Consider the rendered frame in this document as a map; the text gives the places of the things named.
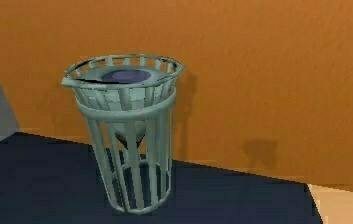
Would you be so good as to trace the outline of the green slatted garbage container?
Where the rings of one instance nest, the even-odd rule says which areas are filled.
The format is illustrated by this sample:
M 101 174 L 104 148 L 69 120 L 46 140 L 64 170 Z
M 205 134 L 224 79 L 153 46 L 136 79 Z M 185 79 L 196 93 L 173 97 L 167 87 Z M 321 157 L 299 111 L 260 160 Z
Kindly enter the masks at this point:
M 151 76 L 131 84 L 101 77 L 136 69 Z M 92 57 L 70 65 L 61 85 L 73 90 L 83 115 L 110 205 L 117 211 L 150 213 L 172 189 L 172 129 L 177 60 L 150 54 Z

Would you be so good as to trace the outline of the blue garbage can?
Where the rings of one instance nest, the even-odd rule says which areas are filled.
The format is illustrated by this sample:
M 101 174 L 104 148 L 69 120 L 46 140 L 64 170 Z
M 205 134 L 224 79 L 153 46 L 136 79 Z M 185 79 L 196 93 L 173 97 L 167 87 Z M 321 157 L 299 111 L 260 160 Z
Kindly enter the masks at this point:
M 106 83 L 131 84 L 147 80 L 151 74 L 143 70 L 127 69 L 109 72 L 101 77 Z

